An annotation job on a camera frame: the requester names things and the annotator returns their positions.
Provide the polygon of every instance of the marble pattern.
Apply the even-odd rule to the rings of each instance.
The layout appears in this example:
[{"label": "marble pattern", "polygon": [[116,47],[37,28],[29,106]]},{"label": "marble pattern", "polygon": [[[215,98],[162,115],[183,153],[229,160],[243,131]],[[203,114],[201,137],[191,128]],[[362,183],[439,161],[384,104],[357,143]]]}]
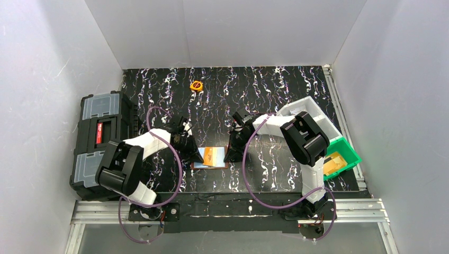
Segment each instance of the marble pattern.
[{"label": "marble pattern", "polygon": [[[195,93],[190,83],[200,80],[204,90]],[[245,107],[251,112],[276,112],[284,104],[312,96],[339,128],[324,73],[318,66],[129,69],[121,90],[138,104],[144,122],[146,110],[160,106],[181,114],[194,125],[199,147],[226,146],[232,114]],[[152,113],[151,126],[158,127],[167,116]],[[168,149],[149,157],[143,164],[147,181],[157,192],[172,192],[177,181],[176,165]],[[256,192],[301,192],[301,171],[285,141],[257,136],[249,150],[248,178]],[[244,192],[241,163],[228,169],[193,170],[184,165],[183,192]],[[340,176],[326,182],[332,190],[358,190]]]}]

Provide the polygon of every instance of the toolbox lid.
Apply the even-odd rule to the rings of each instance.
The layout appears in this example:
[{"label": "toolbox lid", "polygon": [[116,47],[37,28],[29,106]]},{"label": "toolbox lid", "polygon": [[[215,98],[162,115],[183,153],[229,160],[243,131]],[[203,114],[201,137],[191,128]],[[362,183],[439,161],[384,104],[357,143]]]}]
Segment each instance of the toolbox lid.
[{"label": "toolbox lid", "polygon": [[97,173],[103,154],[104,151],[97,151],[77,155],[73,182],[83,181],[83,185],[86,188],[97,186],[98,183],[95,181],[95,174]]},{"label": "toolbox lid", "polygon": [[119,113],[120,95],[101,94],[87,98],[84,102],[83,120]]}]

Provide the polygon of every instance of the yellow object in green bin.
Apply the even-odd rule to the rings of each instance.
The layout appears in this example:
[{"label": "yellow object in green bin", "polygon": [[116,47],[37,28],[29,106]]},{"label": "yellow object in green bin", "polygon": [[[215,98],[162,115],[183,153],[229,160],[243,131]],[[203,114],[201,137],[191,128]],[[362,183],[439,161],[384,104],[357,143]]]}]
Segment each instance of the yellow object in green bin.
[{"label": "yellow object in green bin", "polygon": [[328,176],[346,167],[348,163],[339,152],[333,152],[324,159],[323,174]]}]

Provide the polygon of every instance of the tape measure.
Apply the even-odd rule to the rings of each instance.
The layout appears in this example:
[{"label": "tape measure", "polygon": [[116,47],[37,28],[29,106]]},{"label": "tape measure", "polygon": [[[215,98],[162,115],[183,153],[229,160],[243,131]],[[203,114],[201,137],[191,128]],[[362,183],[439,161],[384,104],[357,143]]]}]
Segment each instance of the tape measure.
[{"label": "tape measure", "polygon": [[191,85],[190,89],[195,92],[203,91],[203,83],[201,81],[195,80]]}]

